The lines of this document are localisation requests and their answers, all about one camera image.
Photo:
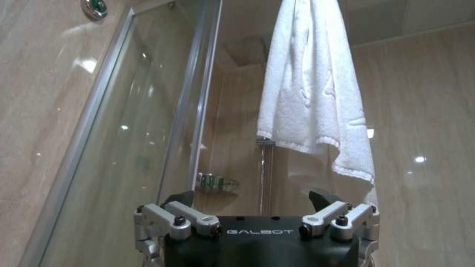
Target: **ceiling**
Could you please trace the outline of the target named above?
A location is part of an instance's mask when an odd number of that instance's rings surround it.
[[[338,0],[352,45],[475,19],[475,0]],[[269,35],[280,0],[222,0],[220,41]]]

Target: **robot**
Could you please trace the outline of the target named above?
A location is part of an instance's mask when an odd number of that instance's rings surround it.
[[[309,192],[316,213],[214,216],[190,206],[193,192],[133,212],[134,248],[146,267],[372,267],[379,210]]]

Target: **chrome fixture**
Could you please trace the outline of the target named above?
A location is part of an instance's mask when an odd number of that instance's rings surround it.
[[[93,20],[98,21],[106,16],[106,6],[102,0],[81,0],[84,14]]]

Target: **shower enclosure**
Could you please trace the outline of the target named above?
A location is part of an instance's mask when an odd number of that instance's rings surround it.
[[[373,153],[376,266],[475,266],[475,3],[338,2]],[[141,266],[132,211],[190,189],[204,213],[313,212],[326,164],[254,134],[280,0],[224,4],[220,16],[220,0],[150,0],[124,15],[20,266]],[[338,196],[367,190],[341,179]]]
[[[20,266],[141,266],[132,212],[193,187],[220,8],[124,14]]]

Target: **towel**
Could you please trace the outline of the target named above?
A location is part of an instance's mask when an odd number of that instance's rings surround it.
[[[282,0],[276,20],[257,135],[321,155],[332,170],[373,185],[361,97],[337,0]]]

